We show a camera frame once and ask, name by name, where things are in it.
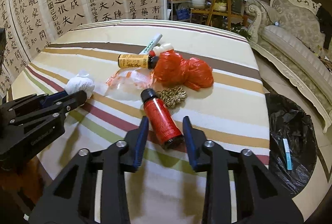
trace tablecloth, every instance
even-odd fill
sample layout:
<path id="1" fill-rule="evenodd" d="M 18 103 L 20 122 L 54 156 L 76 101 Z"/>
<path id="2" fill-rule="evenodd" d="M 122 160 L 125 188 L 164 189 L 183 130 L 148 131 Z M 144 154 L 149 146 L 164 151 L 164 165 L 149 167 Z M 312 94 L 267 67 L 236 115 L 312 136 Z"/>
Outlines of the tablecloth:
<path id="1" fill-rule="evenodd" d="M 208 139 L 237 152 L 249 148 L 268 165 L 266 101 L 256 60 L 245 38 L 175 21 L 118 20 L 68 31 L 26 67 L 9 91 L 14 99 L 32 93 L 52 94 L 63 90 L 82 69 L 95 80 L 92 98 L 68 114 L 66 132 L 38 154 L 52 179 L 79 149 L 105 149 L 139 125 L 144 115 L 142 102 L 104 96 L 100 85 L 118 70 L 119 54 L 139 53 L 157 33 L 163 35 L 160 44 L 171 43 L 185 58 L 199 57 L 213 68 L 213 87 L 199 92 L 185 88 L 185 104 L 171 111 L 180 130 L 183 117 L 188 115 Z M 192 172 L 184 147 L 164 151 L 155 137 L 149 136 L 139 171 L 126 174 L 132 223 L 199 223 L 205 176 Z M 235 220 L 231 172 L 230 185 Z"/>

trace ornate sofa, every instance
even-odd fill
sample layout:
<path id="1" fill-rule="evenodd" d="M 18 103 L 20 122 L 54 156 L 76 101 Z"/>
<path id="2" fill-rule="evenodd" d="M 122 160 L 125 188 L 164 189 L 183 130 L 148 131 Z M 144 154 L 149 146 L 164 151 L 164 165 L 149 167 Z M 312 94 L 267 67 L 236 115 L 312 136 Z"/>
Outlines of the ornate sofa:
<path id="1" fill-rule="evenodd" d="M 248 29 L 251 47 L 313 103 L 326 132 L 332 124 L 332 74 L 318 54 L 325 58 L 331 52 L 322 48 L 325 35 L 316 17 L 320 6 L 311 0 L 271 0 L 270 4 L 247 0 L 245 10 L 255 16 Z"/>

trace red plastic bag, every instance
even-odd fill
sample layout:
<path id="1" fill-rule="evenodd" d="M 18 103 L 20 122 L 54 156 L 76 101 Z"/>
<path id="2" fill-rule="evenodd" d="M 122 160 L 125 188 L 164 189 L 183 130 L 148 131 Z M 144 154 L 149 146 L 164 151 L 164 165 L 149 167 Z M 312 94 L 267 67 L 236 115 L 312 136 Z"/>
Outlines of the red plastic bag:
<path id="1" fill-rule="evenodd" d="M 184 60 L 174 50 L 160 54 L 154 78 L 165 87 L 185 85 L 193 90 L 213 85 L 212 68 L 203 60 L 192 57 Z"/>

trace black trash bag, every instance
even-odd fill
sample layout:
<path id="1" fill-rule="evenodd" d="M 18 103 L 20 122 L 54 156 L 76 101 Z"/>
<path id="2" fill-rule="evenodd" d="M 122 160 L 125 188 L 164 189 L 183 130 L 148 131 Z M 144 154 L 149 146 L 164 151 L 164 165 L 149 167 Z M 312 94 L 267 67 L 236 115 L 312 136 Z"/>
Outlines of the black trash bag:
<path id="1" fill-rule="evenodd" d="M 269 170 L 292 197 L 309 182 L 317 161 L 316 138 L 311 116 L 292 100 L 265 94 L 270 120 Z M 287 138 L 292 170 L 287 170 L 283 138 Z"/>

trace sofa backrest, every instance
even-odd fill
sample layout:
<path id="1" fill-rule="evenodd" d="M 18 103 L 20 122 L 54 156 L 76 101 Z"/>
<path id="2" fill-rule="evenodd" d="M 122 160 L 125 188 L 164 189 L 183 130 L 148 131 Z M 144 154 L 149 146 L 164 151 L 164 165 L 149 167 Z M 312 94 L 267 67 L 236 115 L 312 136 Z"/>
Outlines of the sofa backrest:
<path id="1" fill-rule="evenodd" d="M 316 13 L 320 3 L 311 0 L 271 0 L 270 6 L 280 15 L 280 27 L 300 39 L 307 47 L 323 46 L 325 35 L 320 32 Z"/>

